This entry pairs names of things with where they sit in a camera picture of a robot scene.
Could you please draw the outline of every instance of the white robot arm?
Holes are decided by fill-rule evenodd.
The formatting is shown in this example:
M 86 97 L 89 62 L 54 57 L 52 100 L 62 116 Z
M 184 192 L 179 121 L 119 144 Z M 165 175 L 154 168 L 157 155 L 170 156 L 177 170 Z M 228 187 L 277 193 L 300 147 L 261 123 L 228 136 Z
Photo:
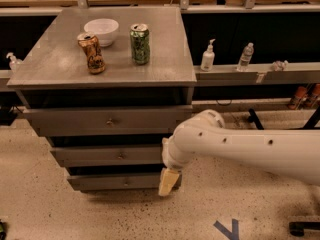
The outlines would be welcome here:
M 205 110 L 163 139 L 159 195 L 166 196 L 195 156 L 211 155 L 320 185 L 320 131 L 225 129 L 221 115 Z

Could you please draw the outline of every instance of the white bowl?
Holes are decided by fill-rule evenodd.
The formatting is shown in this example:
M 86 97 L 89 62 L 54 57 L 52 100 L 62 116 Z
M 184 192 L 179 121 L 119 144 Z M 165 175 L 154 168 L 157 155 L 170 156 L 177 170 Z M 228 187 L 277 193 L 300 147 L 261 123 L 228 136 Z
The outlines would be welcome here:
M 84 25 L 84 31 L 93 32 L 99 39 L 100 46 L 111 45 L 119 33 L 119 23 L 112 19 L 96 19 Z

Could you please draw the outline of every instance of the pump dispenser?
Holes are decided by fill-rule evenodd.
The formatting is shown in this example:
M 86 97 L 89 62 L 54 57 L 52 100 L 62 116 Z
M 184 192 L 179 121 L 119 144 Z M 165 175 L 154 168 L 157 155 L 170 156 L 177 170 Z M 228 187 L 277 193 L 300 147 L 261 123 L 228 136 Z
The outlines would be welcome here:
M 7 59 L 10 58 L 9 66 L 12 70 L 17 69 L 17 65 L 22 63 L 22 60 L 17 59 L 12 52 L 7 54 Z
M 208 49 L 203 53 L 201 66 L 200 68 L 203 71 L 210 71 L 212 69 L 212 64 L 214 60 L 214 52 L 213 52 L 213 42 L 215 39 L 210 40 L 210 44 L 208 45 Z

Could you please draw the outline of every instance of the beige speckled floor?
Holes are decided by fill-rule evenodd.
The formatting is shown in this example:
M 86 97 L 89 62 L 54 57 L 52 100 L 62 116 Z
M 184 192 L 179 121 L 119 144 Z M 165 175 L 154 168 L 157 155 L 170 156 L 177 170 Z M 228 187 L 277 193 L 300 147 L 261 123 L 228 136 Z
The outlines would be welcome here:
M 228 127 L 254 128 L 248 113 L 234 111 L 223 114 Z M 312 112 L 257 111 L 266 128 L 302 127 Z M 289 221 L 319 221 L 319 187 L 213 157 L 193 160 L 181 188 L 162 198 L 157 190 L 73 191 L 47 141 L 21 118 L 0 127 L 0 147 L 0 219 L 8 240 L 300 239 L 290 236 Z M 228 238 L 221 225 L 231 232 L 232 221 Z M 301 239 L 320 233 L 306 231 Z

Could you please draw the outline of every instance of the blue tape mark on floor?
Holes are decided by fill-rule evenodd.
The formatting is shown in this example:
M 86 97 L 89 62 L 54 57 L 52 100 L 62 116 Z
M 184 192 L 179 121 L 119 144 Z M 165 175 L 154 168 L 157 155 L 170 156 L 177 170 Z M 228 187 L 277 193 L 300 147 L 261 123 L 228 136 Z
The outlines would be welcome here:
M 222 234 L 224 234 L 230 240 L 239 240 L 239 221 L 232 219 L 232 231 L 230 232 L 225 226 L 219 221 L 216 221 L 215 226 Z

